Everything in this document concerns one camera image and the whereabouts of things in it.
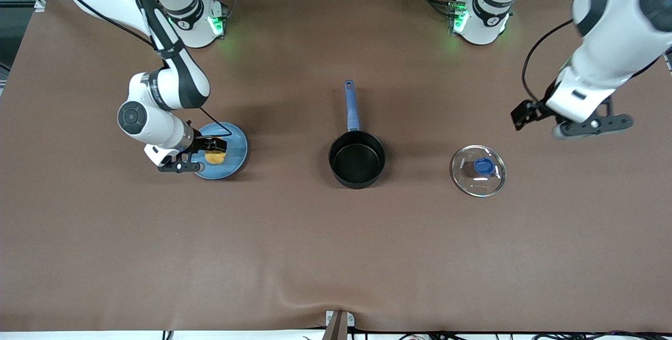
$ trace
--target blue pot handle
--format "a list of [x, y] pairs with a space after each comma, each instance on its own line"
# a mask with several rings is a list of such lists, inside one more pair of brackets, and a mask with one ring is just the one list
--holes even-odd
[[360, 129], [360, 116], [357, 113], [357, 99], [355, 98], [355, 83], [345, 81], [345, 105], [348, 106], [348, 132]]

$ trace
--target metal bracket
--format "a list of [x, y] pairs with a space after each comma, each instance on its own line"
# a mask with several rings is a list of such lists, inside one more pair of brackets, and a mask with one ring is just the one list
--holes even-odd
[[521, 130], [530, 122], [544, 120], [552, 115], [555, 115], [543, 103], [533, 103], [531, 100], [524, 100], [511, 111], [511, 119], [516, 127], [516, 131]]
[[203, 168], [203, 166], [201, 163], [183, 162], [180, 159], [178, 159], [177, 161], [168, 162], [165, 165], [158, 166], [157, 168], [159, 172], [182, 173], [182, 172], [198, 172]]
[[[345, 313], [348, 314], [348, 326], [355, 327], [355, 316], [347, 311]], [[334, 315], [333, 311], [327, 311], [327, 320], [324, 322], [325, 326], [329, 326], [329, 322], [331, 321], [331, 317], [333, 315]]]
[[607, 133], [622, 132], [634, 124], [632, 117], [627, 114], [614, 114], [612, 98], [607, 98], [600, 104], [606, 107], [606, 115], [599, 115], [597, 110], [581, 123], [566, 121], [560, 123], [554, 135], [559, 139], [574, 139], [575, 137], [598, 136]]
[[355, 316], [347, 311], [327, 311], [327, 330], [322, 340], [347, 340], [348, 326], [355, 326]]
[[44, 3], [36, 1], [33, 8], [35, 8], [35, 12], [38, 12], [38, 13], [44, 12]]

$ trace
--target green led light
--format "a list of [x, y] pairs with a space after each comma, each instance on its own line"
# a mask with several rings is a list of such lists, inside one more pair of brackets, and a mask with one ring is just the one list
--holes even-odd
[[455, 26], [453, 27], [453, 30], [456, 32], [461, 32], [464, 30], [464, 24], [466, 24], [466, 21], [469, 19], [469, 11], [468, 10], [463, 10], [463, 12], [458, 16], [457, 19], [455, 19]]
[[223, 27], [222, 27], [222, 20], [221, 19], [218, 19], [216, 17], [212, 18], [212, 17], [208, 16], [208, 22], [211, 25], [212, 31], [215, 34], [217, 34], [217, 35], [222, 34]]
[[509, 19], [509, 15], [506, 15], [506, 17], [504, 17], [504, 20], [502, 20], [502, 26], [499, 29], [499, 33], [503, 32], [504, 29], [506, 29], [506, 20], [508, 20], [508, 19]]

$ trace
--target blue plate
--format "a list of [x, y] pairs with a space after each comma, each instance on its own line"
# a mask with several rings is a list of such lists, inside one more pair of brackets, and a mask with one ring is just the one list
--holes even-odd
[[197, 154], [192, 155], [192, 162], [200, 162], [206, 166], [203, 171], [197, 172], [196, 174], [208, 180], [224, 179], [225, 177], [233, 175], [243, 166], [247, 159], [247, 138], [243, 131], [232, 123], [220, 123], [229, 129], [232, 134], [224, 135], [226, 134], [226, 130], [215, 122], [205, 125], [200, 128], [199, 131], [204, 136], [216, 136], [222, 134], [221, 138], [226, 141], [226, 156], [224, 162], [219, 165], [208, 163], [208, 161], [206, 161], [205, 151], [202, 150]]

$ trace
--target wire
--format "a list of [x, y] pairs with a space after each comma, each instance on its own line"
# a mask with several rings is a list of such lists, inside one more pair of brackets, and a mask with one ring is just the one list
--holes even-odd
[[91, 7], [91, 6], [88, 5], [86, 2], [84, 2], [83, 0], [77, 0], [77, 1], [78, 1], [80, 4], [82, 4], [84, 7], [86, 7], [88, 10], [90, 10], [92, 13], [96, 14], [96, 15], [97, 15], [98, 17], [100, 17], [101, 19], [105, 20], [106, 22], [109, 22], [110, 24], [116, 26], [116, 27], [119, 28], [119, 29], [122, 29], [124, 32], [127, 32], [128, 34], [130, 34], [130, 35], [136, 37], [136, 38], [139, 39], [140, 41], [142, 41], [142, 42], [144, 42], [145, 44], [147, 44], [147, 45], [151, 46], [152, 48], [154, 48], [154, 45], [153, 45], [151, 42], [147, 41], [146, 39], [144, 39], [144, 38], [143, 38], [142, 36], [140, 36], [139, 34], [137, 34], [137, 33], [135, 33], [134, 31], [128, 29], [127, 27], [124, 27], [124, 25], [121, 25], [121, 24], [119, 24], [118, 22], [115, 22], [115, 20], [110, 19], [110, 18], [107, 17], [106, 15], [103, 15], [102, 13], [98, 12], [98, 11], [95, 10], [93, 7]]
[[227, 132], [228, 134], [223, 134], [223, 136], [225, 136], [225, 137], [226, 137], [226, 136], [233, 136], [233, 133], [232, 133], [229, 129], [227, 129], [224, 125], [222, 125], [221, 122], [219, 122], [219, 121], [217, 121], [216, 119], [214, 119], [214, 117], [212, 117], [212, 116], [208, 113], [208, 111], [204, 110], [203, 107], [201, 107], [201, 108], [199, 108], [199, 109], [200, 109], [203, 113], [205, 113], [205, 115], [208, 116], [209, 119], [211, 119], [212, 121], [214, 121], [214, 123], [218, 124], [220, 128], [223, 128], [224, 130], [226, 130], [226, 132]]
[[226, 14], [226, 19], [230, 19], [231, 16], [233, 16], [233, 10], [236, 8], [236, 3], [238, 3], [238, 0], [233, 0], [233, 4], [231, 5], [231, 10]]
[[640, 76], [641, 74], [644, 74], [644, 73], [646, 72], [646, 70], [648, 70], [648, 69], [651, 68], [653, 65], [655, 65], [656, 62], [658, 62], [658, 59], [659, 59], [659, 58], [660, 58], [660, 57], [656, 58], [655, 60], [653, 60], [653, 62], [651, 62], [651, 63], [649, 63], [648, 65], [646, 65], [645, 68], [643, 68], [643, 69], [639, 70], [638, 72], [634, 73], [634, 74], [631, 76], [631, 79], [632, 79], [632, 78], [636, 78], [636, 77]]
[[[530, 62], [530, 58], [531, 58], [531, 56], [532, 56], [532, 53], [534, 53], [534, 51], [536, 50], [536, 48], [537, 48], [537, 47], [538, 47], [538, 46], [539, 46], [545, 39], [547, 39], [548, 36], [554, 34], [555, 32], [559, 31], [560, 29], [566, 27], [567, 25], [569, 25], [569, 24], [571, 24], [571, 23], [572, 23], [572, 19], [569, 19], [569, 20], [567, 20], [566, 22], [563, 22], [561, 25], [556, 26], [555, 28], [553, 28], [552, 30], [550, 30], [548, 33], [544, 34], [544, 36], [542, 36], [538, 41], [536, 41], [536, 43], [534, 44], [534, 46], [532, 46], [532, 48], [531, 48], [530, 51], [528, 52], [528, 56], [525, 57], [525, 63], [523, 63], [523, 71], [522, 71], [522, 73], [521, 73], [521, 80], [523, 80], [523, 88], [525, 89], [525, 92], [528, 93], [528, 96], [530, 96], [530, 98], [531, 98], [532, 100], [534, 100], [535, 103], [538, 103], [538, 102], [539, 102], [539, 99], [537, 99], [537, 97], [532, 93], [532, 91], [530, 91], [530, 87], [528, 87], [528, 81], [527, 81], [526, 78], [525, 78], [525, 76], [526, 76], [526, 72], [528, 71], [528, 63]], [[554, 340], [564, 340], [564, 339], [563, 339], [563, 338], [555, 338]]]
[[451, 14], [449, 14], [449, 13], [443, 12], [443, 10], [441, 10], [440, 8], [435, 7], [435, 4], [446, 6], [446, 5], [448, 5], [448, 3], [450, 3], [450, 2], [448, 2], [448, 1], [439, 1], [439, 0], [424, 0], [424, 1], [426, 1], [427, 3], [429, 3], [429, 5], [430, 5], [430, 6], [432, 7], [432, 9], [434, 10], [434, 12], [438, 13], [439, 15], [442, 15], [442, 16], [444, 16], [444, 17], [454, 17], [454, 15], [451, 15]]
[[595, 340], [596, 338], [604, 336], [629, 336], [629, 337], [638, 337], [643, 338], [644, 340], [662, 340], [662, 336], [650, 334], [650, 333], [637, 333], [637, 332], [628, 332], [628, 331], [611, 331], [606, 333], [600, 333], [591, 337], [584, 337], [584, 340]]
[[409, 338], [409, 337], [420, 338], [420, 337], [418, 337], [418, 335], [415, 335], [415, 333], [408, 333], [408, 334], [403, 335], [402, 337], [400, 337], [398, 340], [404, 340], [404, 338]]

